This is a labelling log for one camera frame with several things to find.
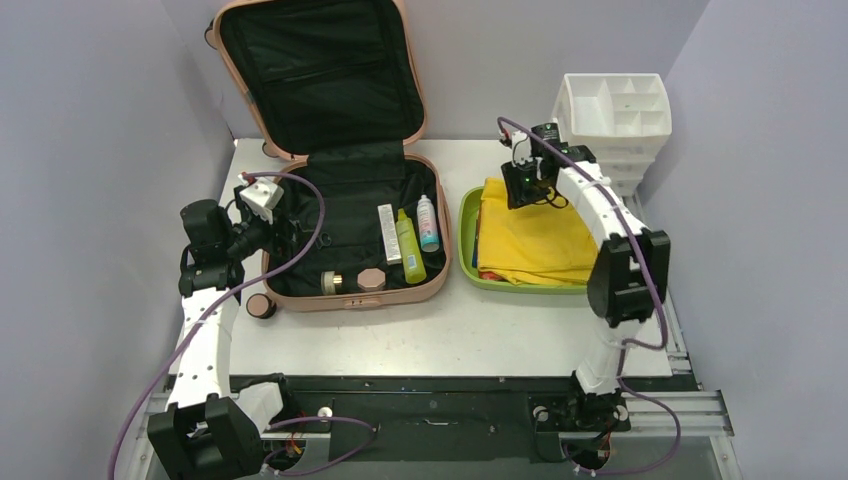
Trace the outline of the green plastic tray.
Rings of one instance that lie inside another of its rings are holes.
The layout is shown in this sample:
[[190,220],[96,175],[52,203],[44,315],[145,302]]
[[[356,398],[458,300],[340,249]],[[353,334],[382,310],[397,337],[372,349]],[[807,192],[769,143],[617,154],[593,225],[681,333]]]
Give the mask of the green plastic tray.
[[457,258],[465,278],[476,288],[487,291],[539,294],[539,295],[585,295],[586,286],[550,286],[522,284],[513,285],[505,281],[486,280],[479,277],[473,259],[476,252],[477,224],[481,205],[483,187],[469,190],[460,203],[458,229],[455,235],[457,243]]

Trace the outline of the yellow packet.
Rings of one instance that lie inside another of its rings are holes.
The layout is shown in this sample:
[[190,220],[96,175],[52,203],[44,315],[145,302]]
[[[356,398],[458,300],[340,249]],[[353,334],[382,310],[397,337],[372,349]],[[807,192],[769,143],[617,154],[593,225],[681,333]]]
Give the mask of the yellow packet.
[[572,206],[510,210],[505,182],[488,178],[480,204],[477,269],[513,285],[584,286],[597,245]]

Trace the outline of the white drawer organizer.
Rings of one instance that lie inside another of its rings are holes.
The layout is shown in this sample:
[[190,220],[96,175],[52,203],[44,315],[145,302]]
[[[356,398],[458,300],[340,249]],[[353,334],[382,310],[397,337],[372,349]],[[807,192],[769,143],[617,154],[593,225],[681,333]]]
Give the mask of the white drawer organizer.
[[590,149],[620,197],[636,193],[672,133],[669,98],[656,73],[566,74],[552,119],[563,141]]

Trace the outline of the pink hard-shell suitcase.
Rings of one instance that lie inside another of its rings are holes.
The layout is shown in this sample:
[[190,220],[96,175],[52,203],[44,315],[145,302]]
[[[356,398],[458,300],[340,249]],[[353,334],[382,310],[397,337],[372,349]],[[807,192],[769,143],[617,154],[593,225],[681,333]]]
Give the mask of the pink hard-shell suitcase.
[[[452,262],[450,214],[436,166],[408,151],[427,114],[399,1],[234,1],[205,33],[264,138],[284,161],[278,185],[291,226],[281,254],[262,250],[263,290],[247,311],[369,308],[423,301]],[[405,281],[388,265],[377,207],[412,221],[422,194],[435,206],[441,246],[423,253],[426,279]],[[361,292],[357,275],[386,274],[382,291]],[[344,276],[345,293],[324,296],[321,273]]]

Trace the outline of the red garment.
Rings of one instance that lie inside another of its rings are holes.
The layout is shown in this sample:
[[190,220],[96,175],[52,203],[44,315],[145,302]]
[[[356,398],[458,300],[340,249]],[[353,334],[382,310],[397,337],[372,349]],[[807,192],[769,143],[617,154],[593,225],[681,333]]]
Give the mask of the red garment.
[[510,282],[510,274],[508,272],[502,271],[489,271],[489,270],[479,270],[478,277],[481,280],[486,281],[495,281],[495,282]]

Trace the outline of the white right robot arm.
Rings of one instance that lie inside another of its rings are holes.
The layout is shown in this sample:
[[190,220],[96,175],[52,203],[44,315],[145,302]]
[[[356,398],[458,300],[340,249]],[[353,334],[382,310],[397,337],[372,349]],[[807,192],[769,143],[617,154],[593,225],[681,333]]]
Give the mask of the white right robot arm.
[[571,431],[605,431],[626,421],[620,381],[627,354],[646,344],[637,336],[655,317],[659,351],[668,342],[663,310],[668,284],[670,239],[634,216],[614,192],[594,154],[561,141],[555,122],[531,129],[500,117],[500,142],[511,158],[501,167],[507,205],[515,210],[563,197],[588,228],[597,246],[586,294],[597,317],[595,338],[569,380],[566,397],[533,415],[559,417]]

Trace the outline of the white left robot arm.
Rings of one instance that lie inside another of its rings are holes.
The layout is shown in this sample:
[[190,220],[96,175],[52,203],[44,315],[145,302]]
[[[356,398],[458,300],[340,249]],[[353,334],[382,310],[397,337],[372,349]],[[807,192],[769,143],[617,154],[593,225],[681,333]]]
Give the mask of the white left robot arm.
[[171,479],[239,479],[261,469],[262,432],[291,427],[299,405],[275,378],[232,392],[232,333],[247,286],[241,260],[228,251],[236,229],[211,199],[189,204],[180,217],[189,239],[178,281],[183,338],[169,399],[147,436]]

